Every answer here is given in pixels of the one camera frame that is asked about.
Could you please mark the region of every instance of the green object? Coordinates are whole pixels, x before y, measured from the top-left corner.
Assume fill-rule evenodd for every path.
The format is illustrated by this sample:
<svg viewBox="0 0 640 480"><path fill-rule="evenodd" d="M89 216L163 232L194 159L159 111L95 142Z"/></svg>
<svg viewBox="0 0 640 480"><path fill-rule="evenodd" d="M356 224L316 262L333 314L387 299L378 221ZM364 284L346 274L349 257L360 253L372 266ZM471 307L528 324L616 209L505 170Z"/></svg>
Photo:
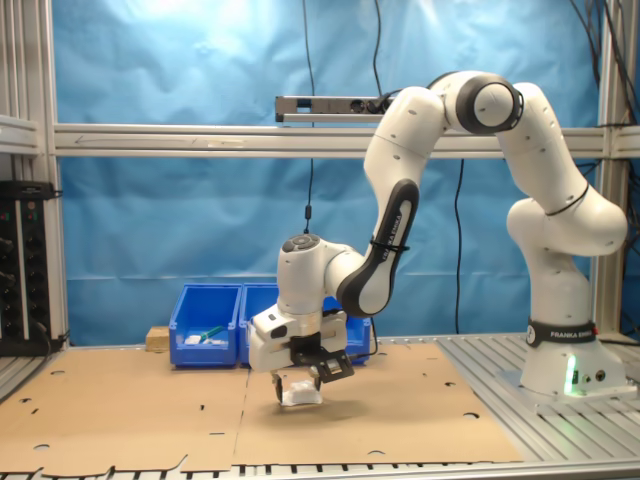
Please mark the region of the green object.
<svg viewBox="0 0 640 480"><path fill-rule="evenodd" d="M211 338L214 335L216 335L217 333L220 333L222 330L224 330L224 327L213 327L211 330L209 330L208 332L204 332L202 334L200 334L200 341L204 342L207 338Z"/></svg>

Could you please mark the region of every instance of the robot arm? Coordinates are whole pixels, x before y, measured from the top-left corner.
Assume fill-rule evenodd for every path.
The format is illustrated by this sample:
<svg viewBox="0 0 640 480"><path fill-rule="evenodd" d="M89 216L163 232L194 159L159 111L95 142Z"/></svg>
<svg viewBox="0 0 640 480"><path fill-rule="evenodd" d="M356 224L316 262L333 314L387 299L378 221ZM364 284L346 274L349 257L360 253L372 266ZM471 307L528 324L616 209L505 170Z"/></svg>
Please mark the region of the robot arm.
<svg viewBox="0 0 640 480"><path fill-rule="evenodd" d="M387 305L423 170L449 128L496 134L516 185L530 197L516 203L508 229L532 277L533 320L560 330L591 328L588 283L571 256L617 250L626 235L624 213L589 188L538 87L514 86L483 72L456 72L427 89L404 89L376 129L364 169L378 201L378 219L364 256L315 235L285 242L278 259L278 303L255 316L251 327L254 370L306 365L323 382L353 373L344 353L346 314L368 317ZM344 312L323 312L327 296L336 297ZM561 374L564 382L564 370Z"/></svg>
<svg viewBox="0 0 640 480"><path fill-rule="evenodd" d="M278 303L256 315L250 330L254 370L313 366L325 382L353 372L344 354L346 314L369 317L389 302L418 208L422 172L444 130L444 105L435 93L411 87L398 95L364 161L378 202L367 252L362 256L347 245L312 234L284 243L278 258ZM336 297L344 312L324 315L327 296ZM336 368L322 368L328 363Z"/></svg>

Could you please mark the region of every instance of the small wooden block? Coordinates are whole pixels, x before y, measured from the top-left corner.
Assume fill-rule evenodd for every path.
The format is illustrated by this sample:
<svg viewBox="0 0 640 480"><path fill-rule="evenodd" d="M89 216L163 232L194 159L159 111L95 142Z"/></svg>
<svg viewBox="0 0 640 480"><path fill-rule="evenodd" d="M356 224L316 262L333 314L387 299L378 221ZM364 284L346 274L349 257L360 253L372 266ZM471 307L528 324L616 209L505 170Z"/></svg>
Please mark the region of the small wooden block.
<svg viewBox="0 0 640 480"><path fill-rule="evenodd" d="M169 327L151 327L147 333L147 352L169 351Z"/></svg>

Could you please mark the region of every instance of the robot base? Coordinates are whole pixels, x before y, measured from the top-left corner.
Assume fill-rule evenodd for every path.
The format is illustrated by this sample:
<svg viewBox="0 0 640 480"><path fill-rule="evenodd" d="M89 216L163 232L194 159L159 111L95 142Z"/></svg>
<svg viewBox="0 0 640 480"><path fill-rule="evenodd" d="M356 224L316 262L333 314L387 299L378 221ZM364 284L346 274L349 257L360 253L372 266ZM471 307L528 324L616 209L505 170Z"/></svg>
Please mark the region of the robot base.
<svg viewBox="0 0 640 480"><path fill-rule="evenodd" d="M625 366L596 340L583 344L543 343L530 348L522 372L505 371L498 380L534 413L557 413L563 405L633 400L638 389Z"/></svg>

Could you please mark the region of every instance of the green status light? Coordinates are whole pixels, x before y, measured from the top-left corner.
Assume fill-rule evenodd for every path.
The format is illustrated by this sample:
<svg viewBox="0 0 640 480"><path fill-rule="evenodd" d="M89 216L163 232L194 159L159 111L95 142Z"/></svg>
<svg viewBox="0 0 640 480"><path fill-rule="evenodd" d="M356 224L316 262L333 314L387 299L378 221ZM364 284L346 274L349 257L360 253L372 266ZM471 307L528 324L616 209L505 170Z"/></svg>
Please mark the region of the green status light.
<svg viewBox="0 0 640 480"><path fill-rule="evenodd" d="M564 380L564 393L565 395L571 394L573 389L573 374L576 371L576 356L571 355L567 362L567 375Z"/></svg>

